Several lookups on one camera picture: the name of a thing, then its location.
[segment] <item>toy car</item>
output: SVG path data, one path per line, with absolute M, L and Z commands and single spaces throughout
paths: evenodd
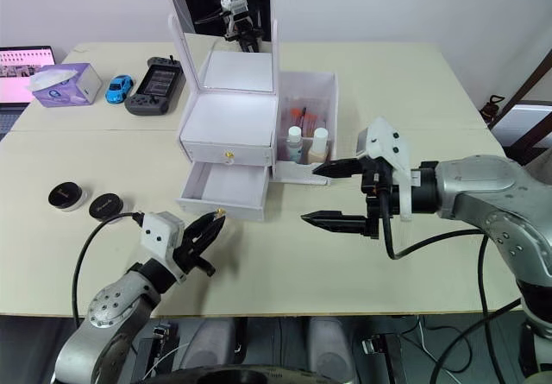
M 105 99 L 107 99 L 107 102 L 110 104 L 121 103 L 125 100 L 129 94 L 130 88 L 132 88 L 134 84 L 135 83 L 129 75 L 115 76 L 105 92 Z

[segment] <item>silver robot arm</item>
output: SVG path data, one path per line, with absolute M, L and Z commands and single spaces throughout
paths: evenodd
M 533 179 L 516 162 L 493 155 L 429 161 L 414 170 L 409 163 L 408 145 L 399 132 L 376 119 L 359 134 L 355 158 L 329 161 L 313 171 L 330 178 L 361 174 L 367 216 L 315 211 L 303 220 L 329 231 L 377 238 L 382 219 L 393 259 L 404 255 L 392 251 L 392 214 L 409 220 L 411 213 L 436 212 L 472 224 L 496 243 L 523 296 L 528 322 L 522 330 L 522 370 L 530 375 L 552 368 L 552 186 Z
M 92 299 L 85 320 L 69 337 L 55 364 L 55 380 L 63 384 L 113 384 L 136 334 L 159 304 L 160 295 L 182 283 L 193 268 L 211 276 L 215 269 L 201 254 L 224 225 L 222 211 L 208 213 L 184 230 L 168 212 L 143 218 L 141 244 L 153 256 L 135 263 L 115 283 Z

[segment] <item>drawer knob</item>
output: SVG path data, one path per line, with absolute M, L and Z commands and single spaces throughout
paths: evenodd
M 226 164 L 227 166 L 231 166 L 232 164 L 234 164 L 234 153 L 227 151 L 226 153 L 224 153 L 224 156 L 226 157 L 224 164 Z

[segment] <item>tissue box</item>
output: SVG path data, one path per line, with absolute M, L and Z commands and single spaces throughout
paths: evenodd
M 31 77 L 29 89 L 42 105 L 90 105 L 102 80 L 90 63 L 47 65 Z

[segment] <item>bottle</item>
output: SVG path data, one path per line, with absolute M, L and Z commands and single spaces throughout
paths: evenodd
M 301 128 L 291 127 L 287 131 L 287 141 L 285 142 L 287 150 L 287 159 L 299 163 L 303 153 L 303 140 L 301 139 Z
M 328 130 L 326 128 L 316 128 L 312 146 L 307 154 L 307 162 L 325 162 L 328 155 Z

